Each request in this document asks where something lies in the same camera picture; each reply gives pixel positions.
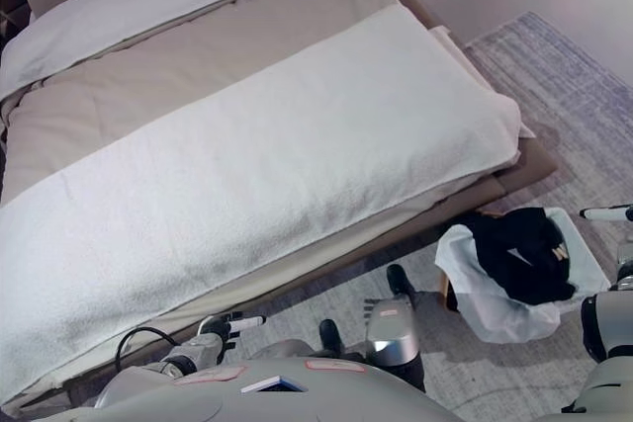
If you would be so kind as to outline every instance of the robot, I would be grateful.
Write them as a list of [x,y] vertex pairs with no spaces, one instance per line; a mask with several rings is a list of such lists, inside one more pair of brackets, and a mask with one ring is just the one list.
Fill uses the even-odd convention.
[[[616,213],[582,211],[586,218]],[[617,216],[628,219],[633,206]],[[633,421],[633,246],[619,252],[617,282],[582,307],[584,344],[598,362],[579,397],[538,422]],[[160,362],[121,371],[94,407],[51,422],[158,421],[419,421],[459,422],[424,393],[414,325],[414,289],[402,267],[387,269],[393,298],[374,301],[366,354],[347,353],[332,320],[319,326],[322,349],[300,340],[264,348],[251,360],[223,365],[239,332],[265,322],[240,314],[209,317],[198,334]],[[126,338],[120,345],[123,348]]]

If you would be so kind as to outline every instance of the white bag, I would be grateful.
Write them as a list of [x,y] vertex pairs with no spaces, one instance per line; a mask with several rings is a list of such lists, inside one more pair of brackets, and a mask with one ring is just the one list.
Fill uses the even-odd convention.
[[435,265],[448,276],[460,313],[482,341],[524,343],[546,338],[560,325],[561,313],[579,308],[585,297],[609,287],[567,213],[549,208],[545,214],[560,229],[569,252],[569,282],[577,291],[567,301],[529,305],[507,296],[480,266],[473,233],[462,224],[452,226],[439,240]]

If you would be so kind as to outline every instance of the laundry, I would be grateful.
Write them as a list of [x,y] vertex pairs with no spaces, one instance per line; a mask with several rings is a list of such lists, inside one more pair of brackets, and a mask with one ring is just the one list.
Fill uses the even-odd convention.
[[510,298],[531,305],[567,300],[570,260],[561,231],[542,208],[501,217],[478,212],[459,220],[473,233],[479,264]]

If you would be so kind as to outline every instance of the gray fabric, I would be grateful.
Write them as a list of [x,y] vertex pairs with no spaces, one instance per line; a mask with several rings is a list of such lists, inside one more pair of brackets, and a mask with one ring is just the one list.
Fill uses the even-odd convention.
[[[491,209],[558,206],[574,213],[630,200],[633,91],[534,14],[472,43],[471,59],[503,94],[516,98],[527,125],[555,156],[560,171]],[[609,278],[625,224],[575,218]],[[477,340],[459,315],[437,302],[435,245],[411,239],[356,265],[261,305],[270,316],[242,333],[227,359],[236,361],[284,338],[317,347],[317,325],[333,318],[344,341],[364,337],[365,298],[390,295],[385,267],[401,263],[419,291],[419,326],[429,394],[467,421],[529,421],[558,412],[578,395],[594,363],[582,344],[580,318],[570,314],[550,338],[524,345]]]

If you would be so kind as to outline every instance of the black cable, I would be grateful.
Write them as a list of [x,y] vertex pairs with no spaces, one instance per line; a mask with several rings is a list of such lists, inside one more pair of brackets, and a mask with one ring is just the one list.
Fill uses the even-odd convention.
[[148,331],[150,333],[155,333],[156,335],[160,336],[163,340],[166,340],[168,343],[170,343],[171,346],[178,346],[178,343],[176,343],[176,340],[174,340],[167,333],[157,330],[156,328],[152,328],[151,326],[140,326],[139,328],[135,328],[134,330],[128,332],[128,334],[124,336],[121,342],[119,343],[119,347],[117,348],[117,354],[115,355],[115,368],[117,369],[117,373],[121,372],[121,352],[123,351],[123,347],[125,346],[126,342],[130,338],[132,338],[137,333],[140,333],[141,331]]

